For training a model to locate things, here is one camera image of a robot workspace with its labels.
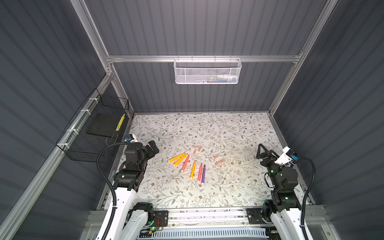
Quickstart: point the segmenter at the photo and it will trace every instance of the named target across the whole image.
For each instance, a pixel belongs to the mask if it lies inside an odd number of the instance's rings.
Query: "floral tablecloth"
[[[262,143],[278,154],[282,147],[266,113],[136,115],[130,133],[143,144],[154,140],[160,149],[148,161],[136,202],[151,202],[158,209],[235,207],[262,205],[270,198],[264,182],[266,169],[256,159],[257,145]],[[196,155],[194,145],[202,146]],[[175,167],[168,159],[183,152],[190,158],[181,172],[184,162]],[[222,159],[224,163],[215,166]],[[201,163],[206,165],[205,184],[197,182]],[[295,192],[302,201],[299,186]]]

